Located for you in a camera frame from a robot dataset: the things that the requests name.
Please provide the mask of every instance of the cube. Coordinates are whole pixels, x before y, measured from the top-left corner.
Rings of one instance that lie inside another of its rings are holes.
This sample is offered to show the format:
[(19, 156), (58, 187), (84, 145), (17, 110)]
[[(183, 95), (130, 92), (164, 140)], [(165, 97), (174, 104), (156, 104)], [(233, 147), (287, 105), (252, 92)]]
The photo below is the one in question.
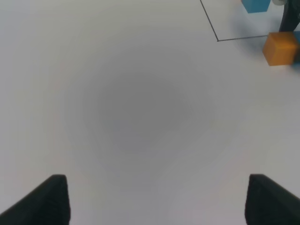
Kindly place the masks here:
[(263, 54), (270, 66), (291, 65), (299, 51), (293, 32), (270, 33), (263, 47)]
[(248, 13), (267, 12), (271, 0), (242, 0)]

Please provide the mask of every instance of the wooden block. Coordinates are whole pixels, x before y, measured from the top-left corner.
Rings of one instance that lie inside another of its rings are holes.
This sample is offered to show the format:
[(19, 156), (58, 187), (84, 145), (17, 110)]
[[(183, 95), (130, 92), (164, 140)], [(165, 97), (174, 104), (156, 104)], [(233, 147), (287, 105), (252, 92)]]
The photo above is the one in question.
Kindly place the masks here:
[(263, 48), (263, 54), (270, 66), (291, 65), (299, 50), (299, 44), (292, 32), (270, 33)]

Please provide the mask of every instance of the black line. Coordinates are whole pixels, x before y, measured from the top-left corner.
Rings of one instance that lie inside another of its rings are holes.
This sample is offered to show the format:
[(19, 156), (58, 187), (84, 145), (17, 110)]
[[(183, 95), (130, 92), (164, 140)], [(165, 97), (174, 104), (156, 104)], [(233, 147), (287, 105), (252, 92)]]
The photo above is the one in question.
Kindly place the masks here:
[(200, 0), (200, 2), (201, 2), (201, 5), (202, 5), (202, 7), (203, 7), (203, 9), (204, 9), (204, 12), (205, 12), (205, 14), (206, 14), (206, 17), (207, 17), (208, 21), (210, 22), (210, 26), (211, 26), (211, 28), (212, 28), (212, 31), (214, 32), (217, 41), (219, 41), (219, 39), (218, 39), (218, 37), (217, 37), (217, 34), (216, 34), (216, 32), (215, 32), (215, 29), (214, 29), (214, 27), (212, 26), (211, 21), (210, 21), (210, 18), (208, 17), (208, 14), (207, 14), (207, 12), (206, 12), (206, 10), (205, 10), (205, 7), (204, 7), (204, 5), (203, 5), (203, 3), (202, 3), (202, 0)]
[(220, 41), (241, 40), (241, 39), (250, 39), (250, 38), (262, 38), (262, 37), (267, 37), (267, 36), (268, 36), (268, 35), (251, 36), (251, 37), (238, 37), (238, 38), (231, 38), (231, 39), (218, 40), (218, 42), (220, 42)]

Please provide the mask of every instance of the white surface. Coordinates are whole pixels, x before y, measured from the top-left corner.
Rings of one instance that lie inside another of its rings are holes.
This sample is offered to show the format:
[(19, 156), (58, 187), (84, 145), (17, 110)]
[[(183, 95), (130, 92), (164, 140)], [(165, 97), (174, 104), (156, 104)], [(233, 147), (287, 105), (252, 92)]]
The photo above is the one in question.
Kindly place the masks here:
[(242, 225), (251, 173), (300, 196), (300, 78), (263, 39), (197, 0), (0, 7), (0, 211), (54, 173), (72, 225)]
[(270, 3), (264, 13), (247, 13), (240, 0), (202, 0), (219, 40), (278, 32), (284, 6)]

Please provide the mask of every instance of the orange cube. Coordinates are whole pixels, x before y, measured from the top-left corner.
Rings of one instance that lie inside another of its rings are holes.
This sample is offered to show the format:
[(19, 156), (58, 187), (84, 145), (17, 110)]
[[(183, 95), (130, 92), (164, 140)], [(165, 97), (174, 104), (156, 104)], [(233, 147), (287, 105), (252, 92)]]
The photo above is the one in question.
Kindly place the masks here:
[(270, 33), (263, 48), (269, 66), (291, 65), (299, 50), (299, 44), (292, 32)]

